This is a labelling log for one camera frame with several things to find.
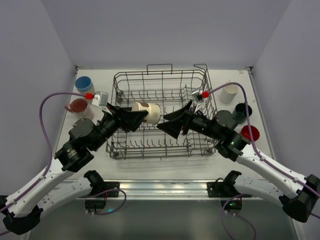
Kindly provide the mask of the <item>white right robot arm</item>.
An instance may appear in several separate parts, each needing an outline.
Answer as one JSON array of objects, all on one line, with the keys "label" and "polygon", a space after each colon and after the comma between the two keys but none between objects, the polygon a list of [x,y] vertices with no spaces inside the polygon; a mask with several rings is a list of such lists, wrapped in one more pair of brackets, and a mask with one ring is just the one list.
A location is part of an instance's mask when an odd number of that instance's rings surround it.
[{"label": "white right robot arm", "polygon": [[258,150],[254,143],[235,131],[237,122],[228,110],[218,111],[212,119],[192,110],[189,102],[183,108],[164,115],[157,128],[177,139],[189,130],[217,140],[217,152],[226,159],[255,171],[267,181],[246,180],[242,174],[228,175],[239,194],[274,202],[292,219],[305,223],[320,198],[320,179],[297,173]]}]

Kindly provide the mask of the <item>dark green mug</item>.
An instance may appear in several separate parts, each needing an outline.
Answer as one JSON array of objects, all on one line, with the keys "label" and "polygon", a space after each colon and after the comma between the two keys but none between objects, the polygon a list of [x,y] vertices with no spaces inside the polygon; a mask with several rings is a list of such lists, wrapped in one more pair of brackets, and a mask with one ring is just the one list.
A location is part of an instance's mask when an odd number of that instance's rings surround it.
[{"label": "dark green mug", "polygon": [[243,103],[238,103],[233,112],[232,112],[233,119],[238,123],[238,124],[243,124],[247,121],[247,108],[246,104]]}]

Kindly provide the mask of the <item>blue plastic tumbler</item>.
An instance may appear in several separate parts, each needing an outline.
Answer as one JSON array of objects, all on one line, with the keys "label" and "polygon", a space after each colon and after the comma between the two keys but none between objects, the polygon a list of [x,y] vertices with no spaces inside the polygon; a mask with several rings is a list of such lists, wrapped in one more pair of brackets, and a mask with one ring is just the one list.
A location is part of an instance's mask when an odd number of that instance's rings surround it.
[{"label": "blue plastic tumbler", "polygon": [[86,93],[87,88],[91,86],[94,86],[94,84],[88,76],[81,76],[75,80],[75,87],[79,93]]}]

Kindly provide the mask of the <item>cream and brown mug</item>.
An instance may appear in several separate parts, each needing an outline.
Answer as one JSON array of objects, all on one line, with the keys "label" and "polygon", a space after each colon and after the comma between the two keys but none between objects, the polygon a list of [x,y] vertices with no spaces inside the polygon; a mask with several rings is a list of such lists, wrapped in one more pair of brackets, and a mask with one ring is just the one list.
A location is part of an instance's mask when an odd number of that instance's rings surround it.
[{"label": "cream and brown mug", "polygon": [[156,125],[161,118],[161,107],[156,103],[135,102],[131,108],[132,111],[147,111],[148,114],[143,122],[151,125]]}]

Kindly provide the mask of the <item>white faceted ceramic mug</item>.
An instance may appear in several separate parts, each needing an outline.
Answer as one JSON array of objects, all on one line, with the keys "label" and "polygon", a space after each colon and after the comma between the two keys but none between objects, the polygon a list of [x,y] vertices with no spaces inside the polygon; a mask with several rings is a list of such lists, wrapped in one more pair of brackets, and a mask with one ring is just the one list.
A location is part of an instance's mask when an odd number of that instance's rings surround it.
[{"label": "white faceted ceramic mug", "polygon": [[219,100],[224,104],[229,104],[233,101],[237,93],[239,92],[239,86],[236,84],[229,84],[221,89]]}]

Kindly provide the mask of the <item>red mug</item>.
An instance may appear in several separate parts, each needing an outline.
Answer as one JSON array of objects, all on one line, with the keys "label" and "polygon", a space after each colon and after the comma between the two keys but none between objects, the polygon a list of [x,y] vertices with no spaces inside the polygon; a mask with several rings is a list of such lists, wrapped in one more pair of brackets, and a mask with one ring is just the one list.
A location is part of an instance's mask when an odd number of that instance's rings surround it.
[{"label": "red mug", "polygon": [[260,138],[260,131],[253,125],[245,125],[240,134],[251,142],[255,142]]}]

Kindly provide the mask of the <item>pink ghost pattern mug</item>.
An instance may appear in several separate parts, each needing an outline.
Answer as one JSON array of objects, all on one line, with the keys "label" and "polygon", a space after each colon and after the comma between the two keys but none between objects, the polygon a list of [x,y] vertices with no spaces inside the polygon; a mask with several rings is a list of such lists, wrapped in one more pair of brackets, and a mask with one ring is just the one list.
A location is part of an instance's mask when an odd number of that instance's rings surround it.
[{"label": "pink ghost pattern mug", "polygon": [[71,103],[66,104],[64,108],[78,119],[86,118],[93,120],[95,117],[90,104],[83,98],[73,100]]}]

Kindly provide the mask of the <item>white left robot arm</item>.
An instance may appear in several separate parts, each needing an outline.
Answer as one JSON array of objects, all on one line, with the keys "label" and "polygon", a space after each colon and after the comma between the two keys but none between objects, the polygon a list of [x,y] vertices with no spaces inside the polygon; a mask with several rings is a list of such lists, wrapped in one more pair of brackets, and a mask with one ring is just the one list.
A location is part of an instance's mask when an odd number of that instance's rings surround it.
[{"label": "white left robot arm", "polygon": [[147,110],[129,111],[125,108],[107,105],[110,112],[94,124],[89,118],[78,120],[69,131],[69,141],[58,150],[50,165],[17,192],[1,196],[0,206],[4,211],[5,228],[16,235],[22,235],[37,226],[46,213],[75,198],[95,195],[104,190],[104,181],[95,171],[87,171],[71,185],[55,189],[65,179],[78,172],[118,129],[135,132]]}]

